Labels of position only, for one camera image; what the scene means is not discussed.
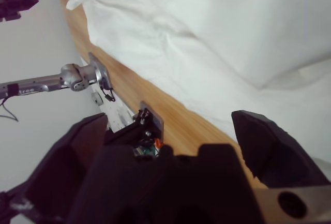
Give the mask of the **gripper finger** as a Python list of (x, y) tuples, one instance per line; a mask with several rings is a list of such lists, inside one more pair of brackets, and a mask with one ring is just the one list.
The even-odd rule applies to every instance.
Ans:
[(15, 12), (31, 9), (39, 0), (10, 0), (10, 10)]
[(28, 179), (25, 199), (35, 208), (70, 208), (102, 147), (107, 122), (107, 115), (101, 113), (72, 125)]
[(264, 115), (231, 114), (246, 166), (269, 188), (329, 185), (330, 181), (299, 143)]

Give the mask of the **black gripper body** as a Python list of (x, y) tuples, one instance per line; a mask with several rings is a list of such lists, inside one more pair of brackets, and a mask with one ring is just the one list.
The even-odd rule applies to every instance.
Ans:
[(18, 0), (1, 0), (1, 22), (17, 20), (21, 17)]

